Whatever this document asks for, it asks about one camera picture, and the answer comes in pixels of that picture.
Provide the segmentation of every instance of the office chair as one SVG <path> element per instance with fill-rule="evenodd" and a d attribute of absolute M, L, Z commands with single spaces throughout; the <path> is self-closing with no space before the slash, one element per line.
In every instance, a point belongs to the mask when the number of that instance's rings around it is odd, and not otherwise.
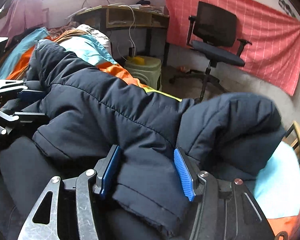
<path fill-rule="evenodd" d="M 187 73 L 179 73 L 169 80 L 173 84 L 177 78 L 199 78 L 202 80 L 202 89 L 196 103 L 200 103 L 203 99 L 207 83 L 211 83 L 222 92 L 227 92 L 220 84 L 220 80 L 210 75 L 211 68 L 217 67 L 218 62 L 224 62 L 230 65 L 243 67 L 245 62 L 240 58 L 244 46 L 251 42 L 237 39 L 240 41 L 240 47 L 237 54 L 233 54 L 218 46 L 232 47 L 235 42 L 237 17 L 220 7 L 209 3 L 199 1 L 197 16 L 189 16 L 190 26 L 187 37 L 187 45 L 193 50 L 203 53 L 210 60 L 205 72 L 198 70 L 190 70 Z M 201 38 L 203 41 L 192 40 L 190 44 L 191 34 Z"/>

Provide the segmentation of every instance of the desk leg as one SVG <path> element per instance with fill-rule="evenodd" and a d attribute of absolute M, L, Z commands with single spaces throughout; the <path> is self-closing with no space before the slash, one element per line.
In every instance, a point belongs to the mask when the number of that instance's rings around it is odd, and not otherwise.
<path fill-rule="evenodd" d="M 169 48 L 170 48 L 170 43 L 166 42 L 166 44 L 164 45 L 163 62 L 162 62 L 162 66 L 164 67 L 167 66 Z"/>
<path fill-rule="evenodd" d="M 147 29 L 145 53 L 146 53 L 146 56 L 148 56 L 148 57 L 150 57 L 151 38 L 152 38 L 152 29 Z"/>

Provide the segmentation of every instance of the chair armrest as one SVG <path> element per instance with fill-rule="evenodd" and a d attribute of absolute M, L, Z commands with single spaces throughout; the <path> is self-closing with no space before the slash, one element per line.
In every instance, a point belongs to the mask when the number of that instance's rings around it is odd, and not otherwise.
<path fill-rule="evenodd" d="M 190 25 L 189 25 L 189 31 L 188 31 L 188 37 L 187 37 L 187 45 L 192 47 L 192 45 L 190 44 L 190 39 L 191 39 L 191 34 L 192 34 L 192 30 L 193 30 L 193 24 L 196 21 L 197 17 L 196 16 L 189 16 L 189 21 L 190 21 Z"/>
<path fill-rule="evenodd" d="M 243 52 L 244 46 L 246 46 L 247 43 L 252 45 L 252 43 L 250 41 L 243 40 L 243 39 L 237 39 L 237 41 L 240 41 L 240 46 L 239 46 L 239 49 L 238 49 L 238 52 L 237 52 L 237 56 L 240 57 L 241 53 Z"/>

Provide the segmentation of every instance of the chair base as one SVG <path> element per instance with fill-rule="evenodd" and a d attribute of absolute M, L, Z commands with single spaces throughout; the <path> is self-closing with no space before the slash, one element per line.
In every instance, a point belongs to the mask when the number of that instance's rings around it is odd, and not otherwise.
<path fill-rule="evenodd" d="M 203 96 L 205 90 L 207 88 L 207 84 L 210 83 L 223 93 L 229 92 L 223 86 L 220 85 L 220 80 L 212 75 L 210 75 L 210 68 L 206 69 L 206 72 L 198 71 L 198 70 L 190 70 L 187 73 L 179 73 L 174 75 L 173 78 L 169 79 L 170 84 L 174 84 L 177 78 L 199 78 L 202 81 L 202 89 L 200 93 L 200 97 L 196 98 L 194 101 L 196 104 L 200 103 L 203 100 Z"/>

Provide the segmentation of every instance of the screw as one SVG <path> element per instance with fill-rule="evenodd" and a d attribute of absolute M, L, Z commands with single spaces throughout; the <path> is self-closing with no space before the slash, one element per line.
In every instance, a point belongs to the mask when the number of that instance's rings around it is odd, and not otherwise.
<path fill-rule="evenodd" d="M 90 169 L 90 170 L 86 171 L 87 176 L 92 176 L 94 173 L 95 173 L 95 171 L 93 169 Z"/>
<path fill-rule="evenodd" d="M 200 175 L 201 178 L 206 178 L 206 177 L 209 176 L 209 172 L 207 172 L 207 171 L 200 171 L 199 175 Z"/>
<path fill-rule="evenodd" d="M 235 179 L 234 183 L 237 185 L 241 185 L 243 183 L 242 179 Z"/>
<path fill-rule="evenodd" d="M 52 182 L 52 183 L 57 183 L 57 182 L 59 182 L 59 180 L 60 180 L 60 177 L 59 177 L 59 176 L 54 176 L 54 177 L 51 179 L 51 182 Z"/>

